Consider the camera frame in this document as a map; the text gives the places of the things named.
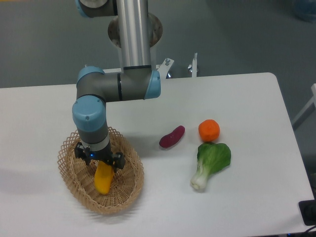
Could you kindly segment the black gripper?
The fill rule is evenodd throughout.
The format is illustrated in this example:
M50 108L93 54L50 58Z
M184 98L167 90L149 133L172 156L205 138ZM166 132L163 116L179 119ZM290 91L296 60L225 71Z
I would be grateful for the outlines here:
M108 144L101 150L93 151L90 147L84 148L81 142L77 142L74 148L75 158L82 159L86 165L90 165L91 160L102 161L111 166L116 173L125 167L125 156L122 152L112 153L111 145Z

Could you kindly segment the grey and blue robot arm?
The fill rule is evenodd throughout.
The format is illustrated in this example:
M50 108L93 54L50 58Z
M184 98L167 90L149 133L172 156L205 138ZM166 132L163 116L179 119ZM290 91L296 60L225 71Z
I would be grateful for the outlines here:
M72 107L81 139L75 155L86 164L98 160L114 170L123 169L123 153L111 150L106 104L160 96L160 74L152 65L150 53L155 27L145 0L78 0L76 6L85 17L118 17L114 32L120 40L121 72L107 74L94 66L80 70Z

